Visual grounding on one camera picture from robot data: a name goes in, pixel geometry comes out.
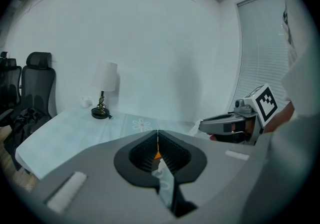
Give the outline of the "person's right hand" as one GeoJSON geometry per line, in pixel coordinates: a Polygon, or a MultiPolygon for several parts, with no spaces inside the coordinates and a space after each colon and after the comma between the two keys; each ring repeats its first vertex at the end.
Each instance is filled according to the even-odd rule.
{"type": "Polygon", "coordinates": [[[255,125],[255,121],[253,119],[247,119],[246,123],[245,123],[245,137],[246,140],[249,140],[252,137],[253,131],[254,131],[254,125],[255,125]]]}

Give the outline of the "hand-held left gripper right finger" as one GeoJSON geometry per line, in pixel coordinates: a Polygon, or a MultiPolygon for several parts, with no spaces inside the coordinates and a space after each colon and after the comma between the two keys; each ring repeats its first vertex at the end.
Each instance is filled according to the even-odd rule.
{"type": "Polygon", "coordinates": [[[174,223],[250,223],[247,202],[270,139],[255,146],[209,141],[160,130],[160,154],[173,173],[174,223]]]}

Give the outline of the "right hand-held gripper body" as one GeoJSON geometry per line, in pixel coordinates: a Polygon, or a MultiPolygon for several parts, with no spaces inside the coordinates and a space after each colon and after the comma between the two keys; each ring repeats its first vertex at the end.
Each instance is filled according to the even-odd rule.
{"type": "Polygon", "coordinates": [[[256,87],[249,94],[235,101],[234,113],[245,120],[254,122],[253,132],[245,139],[246,144],[255,145],[265,126],[275,116],[278,109],[276,100],[268,83],[256,87]]]}

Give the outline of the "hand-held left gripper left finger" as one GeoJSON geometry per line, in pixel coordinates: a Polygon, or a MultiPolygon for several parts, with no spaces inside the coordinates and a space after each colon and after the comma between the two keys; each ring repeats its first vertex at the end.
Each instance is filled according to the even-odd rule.
{"type": "Polygon", "coordinates": [[[32,192],[44,223],[167,223],[175,215],[152,175],[157,131],[91,146],[42,178],[32,192]]]}

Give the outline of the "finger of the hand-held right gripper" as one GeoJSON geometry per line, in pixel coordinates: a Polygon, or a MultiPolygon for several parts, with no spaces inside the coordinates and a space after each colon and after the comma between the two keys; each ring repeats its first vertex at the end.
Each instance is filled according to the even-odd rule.
{"type": "Polygon", "coordinates": [[[246,139],[246,133],[233,133],[231,135],[209,134],[210,140],[226,143],[242,143],[246,139]]]}
{"type": "Polygon", "coordinates": [[[251,117],[245,113],[227,113],[201,121],[199,130],[207,134],[237,134],[244,133],[245,129],[234,131],[233,124],[243,122],[251,117]]]}

